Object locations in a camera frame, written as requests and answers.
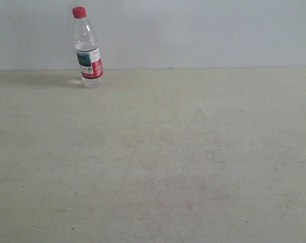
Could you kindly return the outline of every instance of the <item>bottle base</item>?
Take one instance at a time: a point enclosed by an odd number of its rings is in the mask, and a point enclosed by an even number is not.
[[[82,77],[83,84],[88,88],[97,88],[102,84],[102,76],[98,78],[88,79],[85,77]]]

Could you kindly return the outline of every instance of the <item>bottle cap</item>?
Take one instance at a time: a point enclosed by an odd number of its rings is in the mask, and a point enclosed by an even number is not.
[[[86,11],[84,7],[76,7],[72,10],[75,19],[81,19],[86,17]]]

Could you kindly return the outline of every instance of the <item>concrete floor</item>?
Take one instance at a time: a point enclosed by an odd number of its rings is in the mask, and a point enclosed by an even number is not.
[[[306,68],[0,72],[0,243],[306,243]]]

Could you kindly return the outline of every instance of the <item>clear plastic bottle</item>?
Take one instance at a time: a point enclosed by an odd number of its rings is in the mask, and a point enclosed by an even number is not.
[[[73,9],[74,39],[78,63],[80,64],[83,83],[89,88],[102,83],[103,68],[99,52],[99,42],[84,7]]]

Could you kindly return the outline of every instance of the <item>bottle label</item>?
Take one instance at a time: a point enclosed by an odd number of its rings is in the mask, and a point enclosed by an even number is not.
[[[76,54],[83,77],[98,78],[103,75],[99,48],[88,52],[76,50]]]

